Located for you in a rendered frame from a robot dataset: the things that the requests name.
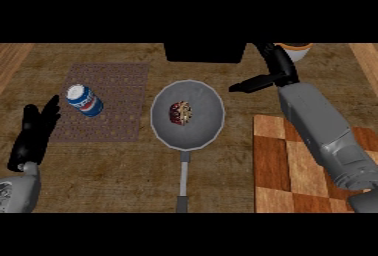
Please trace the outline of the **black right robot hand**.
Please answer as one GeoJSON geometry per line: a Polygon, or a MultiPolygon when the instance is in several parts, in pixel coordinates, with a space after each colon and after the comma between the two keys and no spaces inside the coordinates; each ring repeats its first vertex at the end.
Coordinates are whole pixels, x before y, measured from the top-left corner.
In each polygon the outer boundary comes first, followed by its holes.
{"type": "Polygon", "coordinates": [[[300,82],[295,65],[283,48],[273,43],[255,43],[255,47],[264,59],[269,73],[232,85],[229,87],[230,92],[252,93],[271,85],[283,87],[300,82]]]}

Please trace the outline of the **brown woven placemat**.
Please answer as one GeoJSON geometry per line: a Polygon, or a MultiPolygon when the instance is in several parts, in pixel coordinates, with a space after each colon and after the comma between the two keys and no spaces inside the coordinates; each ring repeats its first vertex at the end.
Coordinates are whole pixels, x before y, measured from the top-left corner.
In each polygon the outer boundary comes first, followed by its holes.
{"type": "Polygon", "coordinates": [[[60,119],[51,142],[134,142],[147,84],[147,63],[75,63],[68,71],[59,95],[60,119]],[[103,110],[87,117],[68,103],[68,88],[88,87],[103,110]]]}

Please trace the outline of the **dark red cupcake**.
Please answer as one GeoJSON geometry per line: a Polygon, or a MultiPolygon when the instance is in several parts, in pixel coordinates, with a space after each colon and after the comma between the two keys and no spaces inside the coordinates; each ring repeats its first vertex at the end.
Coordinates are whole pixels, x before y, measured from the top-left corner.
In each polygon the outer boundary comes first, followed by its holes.
{"type": "Polygon", "coordinates": [[[192,118],[192,108],[186,101],[174,103],[170,107],[170,121],[184,126],[192,118]]]}

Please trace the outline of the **grey frying pan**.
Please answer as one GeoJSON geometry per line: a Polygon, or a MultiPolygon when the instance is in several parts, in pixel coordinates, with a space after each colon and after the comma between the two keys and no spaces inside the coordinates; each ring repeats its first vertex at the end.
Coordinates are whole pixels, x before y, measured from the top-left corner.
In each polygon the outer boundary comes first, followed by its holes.
{"type": "Polygon", "coordinates": [[[204,82],[181,80],[162,88],[150,106],[150,128],[164,145],[180,152],[180,188],[176,212],[186,213],[190,152],[204,149],[224,126],[223,100],[204,82]]]}

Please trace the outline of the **blue and white can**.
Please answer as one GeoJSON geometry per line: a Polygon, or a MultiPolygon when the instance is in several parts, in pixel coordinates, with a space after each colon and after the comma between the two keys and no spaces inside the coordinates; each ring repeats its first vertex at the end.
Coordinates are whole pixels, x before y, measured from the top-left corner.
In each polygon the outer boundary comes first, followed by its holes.
{"type": "Polygon", "coordinates": [[[69,86],[66,90],[66,101],[68,104],[87,117],[97,116],[103,110],[100,98],[96,96],[91,89],[82,84],[69,86]]]}

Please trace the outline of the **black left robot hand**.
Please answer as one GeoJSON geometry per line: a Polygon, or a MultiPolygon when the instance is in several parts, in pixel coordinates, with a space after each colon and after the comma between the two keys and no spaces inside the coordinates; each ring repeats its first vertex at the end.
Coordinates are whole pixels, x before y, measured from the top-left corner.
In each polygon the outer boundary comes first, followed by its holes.
{"type": "Polygon", "coordinates": [[[34,104],[23,107],[20,133],[12,147],[7,169],[22,172],[19,165],[32,162],[41,164],[49,138],[60,118],[59,96],[54,95],[44,105],[43,111],[34,104]]]}

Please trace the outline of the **black box appliance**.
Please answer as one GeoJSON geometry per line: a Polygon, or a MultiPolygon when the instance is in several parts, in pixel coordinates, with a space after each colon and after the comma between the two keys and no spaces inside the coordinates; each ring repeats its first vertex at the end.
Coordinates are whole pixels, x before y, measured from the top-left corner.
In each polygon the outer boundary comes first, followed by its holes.
{"type": "Polygon", "coordinates": [[[245,46],[245,42],[167,42],[165,57],[171,62],[239,63],[245,46]]]}

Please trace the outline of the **checkered wooden cutting board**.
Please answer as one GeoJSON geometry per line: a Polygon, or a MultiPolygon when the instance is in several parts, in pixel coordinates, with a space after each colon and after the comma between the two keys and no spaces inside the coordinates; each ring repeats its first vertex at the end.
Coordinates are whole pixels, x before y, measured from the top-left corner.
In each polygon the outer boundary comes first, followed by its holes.
{"type": "Polygon", "coordinates": [[[257,213],[353,212],[347,198],[360,191],[334,185],[285,118],[254,116],[252,147],[257,213]]]}

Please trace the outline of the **white and orange container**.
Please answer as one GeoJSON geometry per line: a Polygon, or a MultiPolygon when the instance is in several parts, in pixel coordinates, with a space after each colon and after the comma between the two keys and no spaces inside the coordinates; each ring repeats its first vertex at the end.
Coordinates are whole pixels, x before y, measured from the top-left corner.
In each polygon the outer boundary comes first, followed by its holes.
{"type": "Polygon", "coordinates": [[[291,60],[297,62],[304,58],[308,50],[313,47],[313,44],[311,43],[279,43],[279,46],[285,50],[291,60]]]}

